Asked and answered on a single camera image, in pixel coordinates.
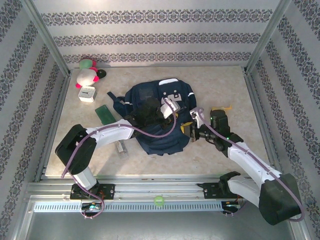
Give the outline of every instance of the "table surface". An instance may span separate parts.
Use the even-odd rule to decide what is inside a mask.
[[[121,116],[113,109],[107,96],[111,91],[124,96],[134,85],[166,78],[178,78],[191,85],[197,106],[204,108],[209,119],[212,107],[227,107],[231,131],[237,133],[249,148],[267,163],[268,158],[257,119],[249,97],[245,79],[239,66],[218,67],[128,67],[105,68],[107,75],[93,86],[97,96],[93,103],[82,102],[75,87],[79,69],[72,73],[47,164],[46,176],[58,177],[65,166],[55,154],[55,149],[70,128],[81,124],[84,128],[101,126],[95,109],[107,105],[116,120]],[[147,155],[137,140],[124,141],[128,157],[121,159],[114,143],[95,150],[89,167],[94,175],[220,175],[231,171],[245,173],[235,162],[226,158],[204,139],[189,142],[183,152],[173,155]]]

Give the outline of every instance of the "green ring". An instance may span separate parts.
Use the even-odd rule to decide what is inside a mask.
[[[162,207],[165,204],[165,199],[162,196],[155,196],[153,202],[157,207]]]

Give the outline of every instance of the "green plush toy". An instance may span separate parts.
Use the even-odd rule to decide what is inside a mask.
[[[93,61],[91,59],[82,59],[79,62],[80,69],[89,69],[89,68],[95,67],[96,65],[97,65],[96,61]]]

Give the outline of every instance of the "patterned wallpaper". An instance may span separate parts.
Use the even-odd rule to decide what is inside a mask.
[[[298,182],[311,239],[320,239],[319,4],[293,1],[251,73],[282,171]]]
[[[0,0],[0,240],[44,152],[64,76],[19,0]]]
[[[245,66],[279,0],[35,0],[68,66]]]

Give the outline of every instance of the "white plush toy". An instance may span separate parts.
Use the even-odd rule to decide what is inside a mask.
[[[76,77],[77,84],[75,85],[77,89],[80,89],[84,86],[91,86],[94,83],[99,81],[99,77],[97,76],[98,69],[94,66],[90,67],[89,69],[83,68],[79,72],[78,76]]]

